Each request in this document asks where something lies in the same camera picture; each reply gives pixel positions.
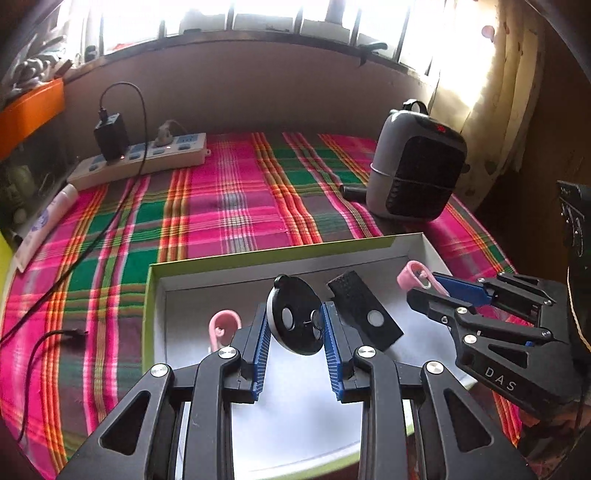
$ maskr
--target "orange shelf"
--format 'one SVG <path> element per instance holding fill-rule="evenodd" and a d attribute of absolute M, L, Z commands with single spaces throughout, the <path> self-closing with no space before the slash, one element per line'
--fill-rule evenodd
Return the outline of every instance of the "orange shelf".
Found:
<path fill-rule="evenodd" d="M 62 79 L 52 80 L 8 105 L 0 112 L 0 161 L 65 107 Z"/>

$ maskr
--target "pink plastic clip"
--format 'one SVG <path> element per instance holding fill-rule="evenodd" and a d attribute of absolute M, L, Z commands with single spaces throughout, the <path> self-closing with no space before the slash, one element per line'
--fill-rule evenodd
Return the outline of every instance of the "pink plastic clip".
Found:
<path fill-rule="evenodd" d="M 236 330 L 240 328 L 242 328 L 240 315 L 234 310 L 217 312 L 209 321 L 209 343 L 212 346 L 212 352 L 230 345 Z"/>
<path fill-rule="evenodd" d="M 396 280 L 400 288 L 404 291 L 409 291 L 414 287 L 424 288 L 426 290 L 433 287 L 442 295 L 449 296 L 447 290 L 433 277 L 429 269 L 421 262 L 415 260 L 411 260 L 406 264 Z"/>

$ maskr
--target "plaid bedsheet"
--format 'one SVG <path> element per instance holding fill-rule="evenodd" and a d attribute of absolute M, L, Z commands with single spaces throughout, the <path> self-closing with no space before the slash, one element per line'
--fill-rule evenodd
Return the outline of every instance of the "plaid bedsheet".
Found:
<path fill-rule="evenodd" d="M 141 376 L 141 320 L 154 262 L 264 248 L 366 238 L 404 231 L 377 223 L 338 186 L 365 184 L 375 141 L 337 135 L 211 135 L 196 168 L 144 176 L 104 241 L 0 351 L 0 409 L 16 434 L 24 376 L 35 341 L 57 328 L 88 331 L 86 346 L 50 338 L 38 353 L 22 446 L 53 479 Z M 5 304 L 6 332 L 77 258 L 115 211 L 129 181 L 81 192 Z M 512 271 L 495 241 L 454 197 L 422 226 L 454 275 Z M 516 442 L 515 409 L 495 396 L 505 433 Z"/>

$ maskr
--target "black round disc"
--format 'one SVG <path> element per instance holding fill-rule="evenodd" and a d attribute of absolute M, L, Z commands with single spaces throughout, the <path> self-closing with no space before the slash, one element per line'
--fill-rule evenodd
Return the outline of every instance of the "black round disc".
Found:
<path fill-rule="evenodd" d="M 322 303 L 302 279 L 279 275 L 267 298 L 267 321 L 275 339 L 300 355 L 314 355 L 323 345 Z"/>

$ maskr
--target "curtain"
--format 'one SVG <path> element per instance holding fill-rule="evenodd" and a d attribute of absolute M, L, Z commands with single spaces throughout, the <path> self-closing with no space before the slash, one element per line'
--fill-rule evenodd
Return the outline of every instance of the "curtain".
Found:
<path fill-rule="evenodd" d="M 447 0 L 430 112 L 466 140 L 456 194 L 471 210 L 500 174 L 521 165 L 543 71 L 543 32 L 524 0 Z"/>

